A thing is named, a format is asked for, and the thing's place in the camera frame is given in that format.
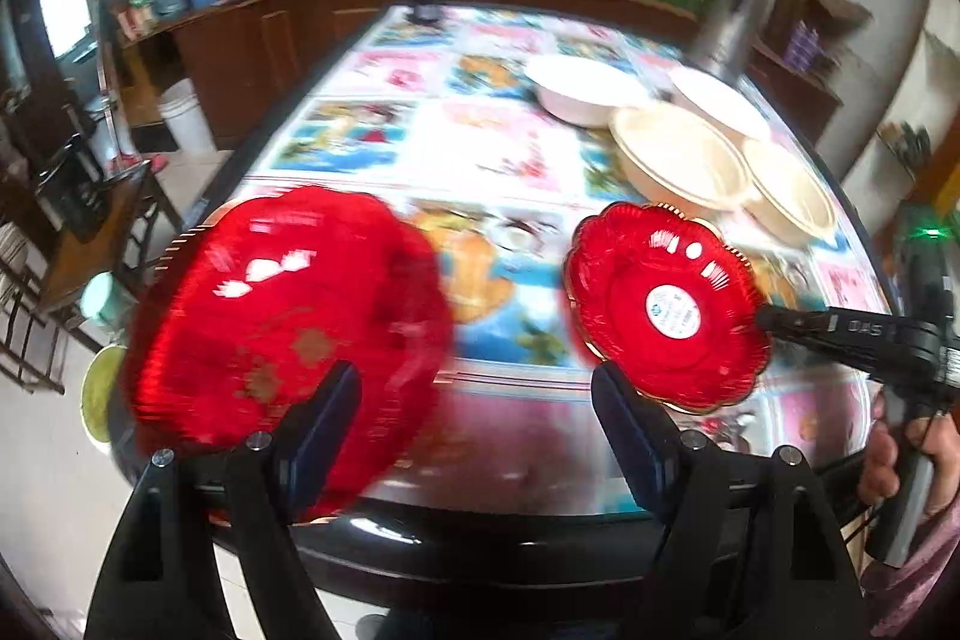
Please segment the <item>person's right hand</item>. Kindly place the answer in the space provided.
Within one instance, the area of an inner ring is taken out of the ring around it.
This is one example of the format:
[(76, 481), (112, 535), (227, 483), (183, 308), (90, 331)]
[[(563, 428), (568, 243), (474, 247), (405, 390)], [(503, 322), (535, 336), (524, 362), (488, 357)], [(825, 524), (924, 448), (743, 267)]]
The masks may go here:
[[(952, 505), (958, 494), (958, 431), (950, 414), (934, 419), (921, 417), (903, 427), (903, 437), (934, 464), (934, 476), (924, 507), (923, 520), (929, 521)], [(867, 505), (896, 496), (900, 477), (895, 466), (898, 443), (885, 420), (885, 399), (882, 393), (872, 402), (872, 429), (864, 450), (864, 466), (857, 484), (857, 495)]]

